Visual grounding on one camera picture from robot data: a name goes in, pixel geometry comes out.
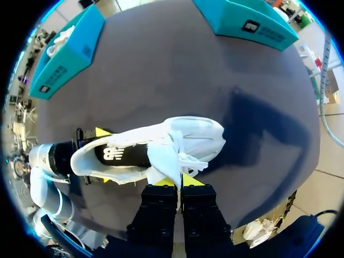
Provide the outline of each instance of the shoe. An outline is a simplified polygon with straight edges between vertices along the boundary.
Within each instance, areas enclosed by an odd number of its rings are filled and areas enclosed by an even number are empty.
[[[168,177],[180,190],[181,175],[207,168],[222,150],[224,128],[203,117],[174,117],[94,140],[70,159],[78,176],[110,179],[118,184],[146,178],[155,184]]]

